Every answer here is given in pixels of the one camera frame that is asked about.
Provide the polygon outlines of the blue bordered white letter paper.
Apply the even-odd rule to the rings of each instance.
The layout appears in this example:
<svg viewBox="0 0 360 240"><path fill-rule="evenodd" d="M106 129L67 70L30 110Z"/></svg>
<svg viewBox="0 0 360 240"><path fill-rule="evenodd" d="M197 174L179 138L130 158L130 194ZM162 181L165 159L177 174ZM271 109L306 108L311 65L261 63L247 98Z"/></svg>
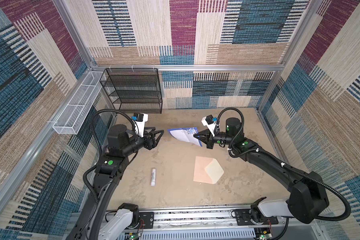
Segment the blue bordered white letter paper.
<svg viewBox="0 0 360 240"><path fill-rule="evenodd" d="M168 129L168 133L175 139L192 143L194 145L202 147L202 142L194 137L194 134L198 134L199 131L196 127L193 128L176 128L176 129Z"/></svg>

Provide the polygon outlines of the pink envelope with flap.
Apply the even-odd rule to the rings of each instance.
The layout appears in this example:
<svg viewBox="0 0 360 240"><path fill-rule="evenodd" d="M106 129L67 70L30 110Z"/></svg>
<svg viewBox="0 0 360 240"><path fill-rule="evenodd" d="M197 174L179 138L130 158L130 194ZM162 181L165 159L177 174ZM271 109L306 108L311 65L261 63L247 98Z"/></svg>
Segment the pink envelope with flap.
<svg viewBox="0 0 360 240"><path fill-rule="evenodd" d="M196 156L194 182L216 184L223 174L224 170L216 159Z"/></svg>

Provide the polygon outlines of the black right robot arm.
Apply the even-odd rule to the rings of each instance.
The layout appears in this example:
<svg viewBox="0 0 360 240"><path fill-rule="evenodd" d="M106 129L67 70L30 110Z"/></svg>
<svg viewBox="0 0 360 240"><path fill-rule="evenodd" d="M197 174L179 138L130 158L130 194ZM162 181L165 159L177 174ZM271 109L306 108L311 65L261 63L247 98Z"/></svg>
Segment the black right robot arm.
<svg viewBox="0 0 360 240"><path fill-rule="evenodd" d="M217 118L209 115L202 119L206 130L194 137L212 149L214 144L231 146L233 154L240 159L257 166L282 184L290 196L286 200L267 200L262 197L251 204L249 214L254 224L263 223L269 217L293 217L302 223L309 224L329 206L326 189L317 182L322 178L314 172L302 177L304 171L288 171L286 164L265 151L258 143L246 138L240 129L241 121L228 119L226 132L214 133Z"/></svg>

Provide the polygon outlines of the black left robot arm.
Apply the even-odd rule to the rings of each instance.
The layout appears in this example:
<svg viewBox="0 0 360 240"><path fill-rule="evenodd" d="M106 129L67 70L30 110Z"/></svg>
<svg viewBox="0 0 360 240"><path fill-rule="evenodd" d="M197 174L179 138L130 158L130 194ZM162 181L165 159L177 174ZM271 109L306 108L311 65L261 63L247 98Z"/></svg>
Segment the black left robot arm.
<svg viewBox="0 0 360 240"><path fill-rule="evenodd" d="M94 182L90 185L92 193L87 199L81 214L67 236L68 240L115 240L126 228L140 225L139 207L123 203L112 219L106 224L103 219L111 197L119 185L131 160L140 149L155 148L164 134L154 127L143 128L143 136L129 136L125 125L114 125L107 134L109 152L102 154L98 163L92 167Z"/></svg>

